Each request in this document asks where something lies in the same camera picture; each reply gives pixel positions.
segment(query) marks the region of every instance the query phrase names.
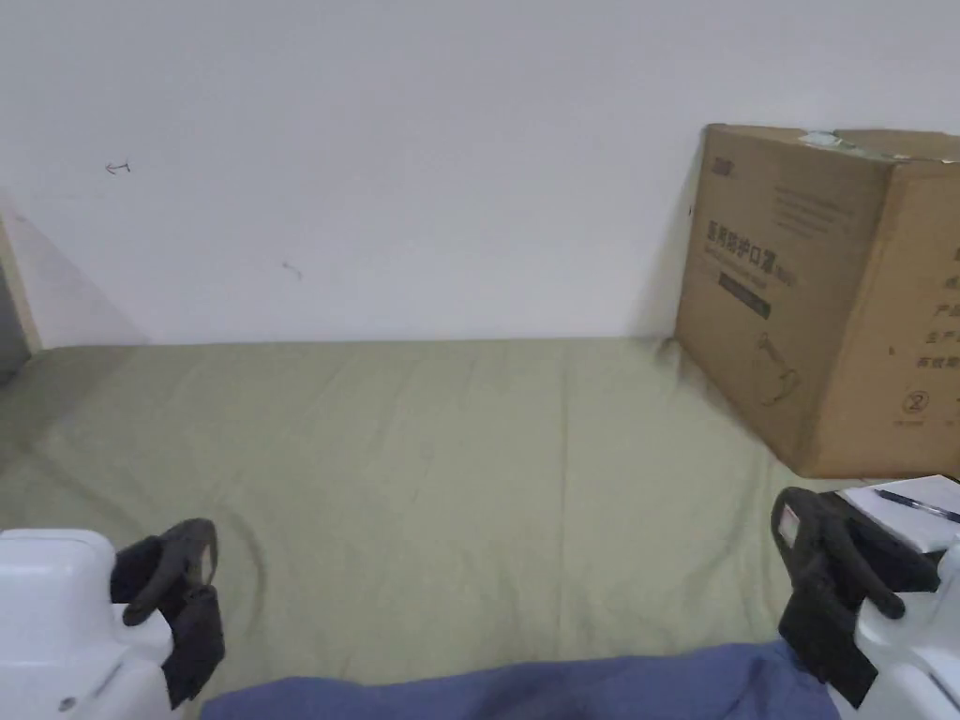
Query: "wrinkled sheet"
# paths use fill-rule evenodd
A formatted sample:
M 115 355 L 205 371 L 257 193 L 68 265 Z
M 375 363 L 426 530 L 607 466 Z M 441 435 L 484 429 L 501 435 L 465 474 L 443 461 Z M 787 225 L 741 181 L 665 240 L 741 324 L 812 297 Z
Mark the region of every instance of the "wrinkled sheet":
M 216 521 L 205 697 L 772 639 L 788 485 L 844 484 L 672 342 L 66 348 L 0 391 L 0 527 Z
M 540 662 L 363 686 L 291 678 L 228 693 L 203 720 L 840 720 L 782 640 L 684 655 Z

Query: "blue fabric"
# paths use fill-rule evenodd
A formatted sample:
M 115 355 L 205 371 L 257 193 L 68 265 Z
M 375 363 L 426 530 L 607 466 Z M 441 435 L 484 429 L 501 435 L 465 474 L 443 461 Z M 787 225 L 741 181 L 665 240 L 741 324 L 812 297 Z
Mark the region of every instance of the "blue fabric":
M 414 683 L 291 678 L 208 702 L 202 720 L 839 720 L 782 641 L 667 658 L 538 662 Z

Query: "white label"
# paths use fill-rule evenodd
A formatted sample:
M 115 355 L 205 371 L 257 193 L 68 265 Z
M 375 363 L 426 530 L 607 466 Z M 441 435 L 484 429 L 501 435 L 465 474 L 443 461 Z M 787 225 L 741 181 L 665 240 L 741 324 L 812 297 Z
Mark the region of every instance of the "white label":
M 824 132 L 822 130 L 808 132 L 800 138 L 800 141 L 805 142 L 807 145 L 816 145 L 818 148 L 835 148 L 842 142 L 842 140 L 832 132 Z
M 800 519 L 793 512 L 789 505 L 783 506 L 783 514 L 780 516 L 780 536 L 786 540 L 786 543 L 793 547 L 797 541 L 797 533 L 800 532 Z

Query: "pen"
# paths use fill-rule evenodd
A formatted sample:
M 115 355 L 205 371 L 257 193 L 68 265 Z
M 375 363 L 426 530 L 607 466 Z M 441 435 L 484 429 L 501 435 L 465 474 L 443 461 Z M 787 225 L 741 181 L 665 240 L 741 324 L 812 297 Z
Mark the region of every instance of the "pen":
M 914 510 L 923 510 L 925 513 L 942 517 L 944 520 L 949 520 L 950 522 L 960 523 L 960 513 L 952 513 L 949 510 L 938 508 L 936 505 L 927 505 L 925 502 L 921 502 L 920 500 L 914 500 L 912 497 L 897 495 L 895 492 L 890 492 L 888 490 L 874 490 L 874 492 L 884 500 L 890 500 L 890 502 L 906 505 L 908 508 L 913 508 Z

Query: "white wall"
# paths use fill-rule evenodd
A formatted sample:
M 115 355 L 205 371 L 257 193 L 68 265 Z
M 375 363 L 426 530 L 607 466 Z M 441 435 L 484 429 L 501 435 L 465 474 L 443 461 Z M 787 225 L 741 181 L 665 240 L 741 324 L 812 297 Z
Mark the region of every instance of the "white wall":
M 41 337 L 668 333 L 705 123 L 960 131 L 960 5 L 884 5 L 7 0 Z

